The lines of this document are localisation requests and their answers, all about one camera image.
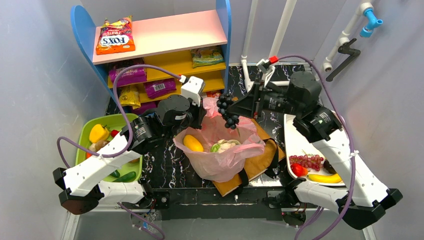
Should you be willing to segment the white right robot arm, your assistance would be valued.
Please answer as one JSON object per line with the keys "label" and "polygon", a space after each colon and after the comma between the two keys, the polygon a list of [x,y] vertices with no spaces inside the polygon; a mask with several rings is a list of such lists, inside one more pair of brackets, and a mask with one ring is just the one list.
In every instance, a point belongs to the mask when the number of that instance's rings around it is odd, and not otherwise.
{"label": "white right robot arm", "polygon": [[293,115],[293,126],[311,143],[341,177],[345,190],[320,185],[299,177],[273,198],[275,203],[310,203],[338,213],[352,228],[362,230],[376,223],[386,210],[402,199],[402,193],[389,188],[350,149],[350,141],[336,114],[319,103],[321,84],[305,71],[291,75],[287,90],[272,82],[255,82],[237,101],[219,98],[219,113],[225,126],[235,129],[240,116],[257,118],[262,111]]}

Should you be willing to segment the dark grape bunch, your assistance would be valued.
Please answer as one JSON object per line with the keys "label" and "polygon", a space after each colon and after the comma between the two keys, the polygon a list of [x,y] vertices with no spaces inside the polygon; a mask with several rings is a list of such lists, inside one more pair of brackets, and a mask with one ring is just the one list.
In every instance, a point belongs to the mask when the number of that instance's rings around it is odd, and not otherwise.
{"label": "dark grape bunch", "polygon": [[218,112],[225,120],[225,128],[235,130],[240,120],[238,115],[230,113],[228,110],[228,107],[233,103],[234,101],[229,94],[222,94],[218,97],[216,105],[218,107]]}

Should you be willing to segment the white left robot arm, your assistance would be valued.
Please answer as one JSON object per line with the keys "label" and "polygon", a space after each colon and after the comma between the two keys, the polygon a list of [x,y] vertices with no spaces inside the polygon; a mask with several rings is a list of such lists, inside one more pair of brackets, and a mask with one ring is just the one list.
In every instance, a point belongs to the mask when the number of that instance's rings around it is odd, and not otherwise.
{"label": "white left robot arm", "polygon": [[138,176],[122,182],[104,181],[104,178],[183,130],[201,129],[206,113],[202,98],[193,100],[173,94],[162,100],[157,108],[147,110],[125,125],[106,146],[82,163],[53,171],[54,181],[62,189],[58,195],[60,205],[74,215],[81,215],[99,204],[140,204],[151,191]]}

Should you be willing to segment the pink plastic grocery bag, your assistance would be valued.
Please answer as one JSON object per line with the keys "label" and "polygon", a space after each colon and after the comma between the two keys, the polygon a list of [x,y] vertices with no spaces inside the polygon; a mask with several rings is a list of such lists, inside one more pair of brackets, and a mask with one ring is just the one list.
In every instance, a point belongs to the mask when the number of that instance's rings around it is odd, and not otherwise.
{"label": "pink plastic grocery bag", "polygon": [[[197,175],[205,180],[227,182],[245,166],[246,159],[260,156],[265,151],[265,143],[259,137],[257,128],[249,118],[241,116],[236,129],[225,128],[225,120],[218,112],[217,98],[203,99],[206,115],[201,129],[187,128],[179,133],[173,142],[188,157]],[[192,151],[184,145],[187,135],[197,139],[203,151]],[[222,152],[211,152],[213,145],[220,140],[237,140],[240,144]]]}

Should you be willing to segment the brown Trader Joe's tote bag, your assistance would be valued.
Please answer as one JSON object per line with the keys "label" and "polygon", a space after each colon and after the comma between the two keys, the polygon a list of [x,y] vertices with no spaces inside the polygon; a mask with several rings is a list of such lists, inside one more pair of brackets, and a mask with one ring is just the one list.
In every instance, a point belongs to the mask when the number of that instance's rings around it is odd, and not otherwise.
{"label": "brown Trader Joe's tote bag", "polygon": [[271,138],[255,120],[252,122],[256,127],[258,136],[265,143],[264,153],[247,158],[243,170],[232,179],[226,182],[212,182],[223,197],[230,193],[239,195],[250,181],[256,179],[263,173],[271,178],[275,178],[277,174],[274,172],[274,169],[277,168],[279,162],[286,157],[286,154],[279,147],[278,143]]}

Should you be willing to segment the yellow lemon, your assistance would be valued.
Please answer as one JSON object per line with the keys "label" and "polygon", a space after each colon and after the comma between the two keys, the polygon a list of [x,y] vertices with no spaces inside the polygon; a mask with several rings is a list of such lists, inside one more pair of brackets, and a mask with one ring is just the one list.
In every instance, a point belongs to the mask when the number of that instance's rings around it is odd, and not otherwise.
{"label": "yellow lemon", "polygon": [[203,145],[200,143],[199,140],[197,140],[194,136],[192,135],[185,135],[183,138],[183,144],[185,147],[187,147],[189,150],[193,151],[193,152],[203,152],[204,148]]}

